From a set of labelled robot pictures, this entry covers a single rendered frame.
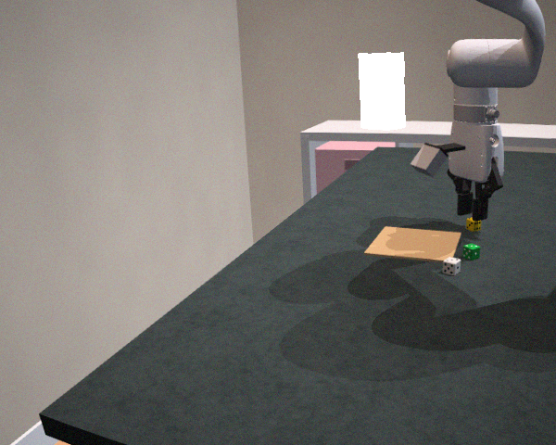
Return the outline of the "yellow die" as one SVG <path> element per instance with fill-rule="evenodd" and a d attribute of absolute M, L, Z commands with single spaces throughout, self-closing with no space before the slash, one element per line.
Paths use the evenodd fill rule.
<path fill-rule="evenodd" d="M 472 218 L 467 219 L 466 229 L 472 232 L 481 230 L 481 221 L 475 222 Z"/>

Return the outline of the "tan mat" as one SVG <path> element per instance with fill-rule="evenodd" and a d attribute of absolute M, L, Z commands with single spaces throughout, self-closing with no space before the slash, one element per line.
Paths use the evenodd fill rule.
<path fill-rule="evenodd" d="M 443 262 L 453 258 L 461 233 L 385 227 L 364 255 Z"/>

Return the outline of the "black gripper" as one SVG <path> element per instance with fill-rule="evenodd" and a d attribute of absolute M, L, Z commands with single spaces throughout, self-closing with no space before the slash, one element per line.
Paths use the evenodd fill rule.
<path fill-rule="evenodd" d="M 449 143 L 465 146 L 465 150 L 449 152 L 447 174 L 456 186 L 457 214 L 473 213 L 473 221 L 485 220 L 488 199 L 503 187 L 504 153 L 500 124 L 497 121 L 453 120 Z M 474 200 L 473 192 L 470 192 L 472 181 L 475 181 Z M 482 184 L 485 185 L 483 189 Z"/>

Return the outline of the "green die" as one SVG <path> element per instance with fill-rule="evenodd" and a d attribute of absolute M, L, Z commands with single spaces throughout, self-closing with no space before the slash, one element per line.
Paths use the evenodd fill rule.
<path fill-rule="evenodd" d="M 479 259 L 480 247 L 475 244 L 465 245 L 463 246 L 462 256 L 469 261 Z"/>

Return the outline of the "white die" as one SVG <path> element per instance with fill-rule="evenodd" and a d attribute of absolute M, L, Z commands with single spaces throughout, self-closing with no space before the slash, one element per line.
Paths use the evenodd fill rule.
<path fill-rule="evenodd" d="M 455 275 L 461 270 L 461 260 L 448 257 L 443 261 L 443 273 Z"/>

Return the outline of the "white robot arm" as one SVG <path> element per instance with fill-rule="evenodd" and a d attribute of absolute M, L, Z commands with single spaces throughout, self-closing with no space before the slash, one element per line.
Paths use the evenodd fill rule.
<path fill-rule="evenodd" d="M 545 46 L 545 23 L 536 0 L 476 1 L 520 20 L 524 24 L 524 36 L 520 40 L 460 40 L 450 48 L 447 73 L 454 85 L 455 121 L 496 121 L 498 88 L 530 85 L 537 77 Z M 465 150 L 465 146 L 424 143 L 411 166 L 434 177 L 447 153 L 460 150 Z"/>

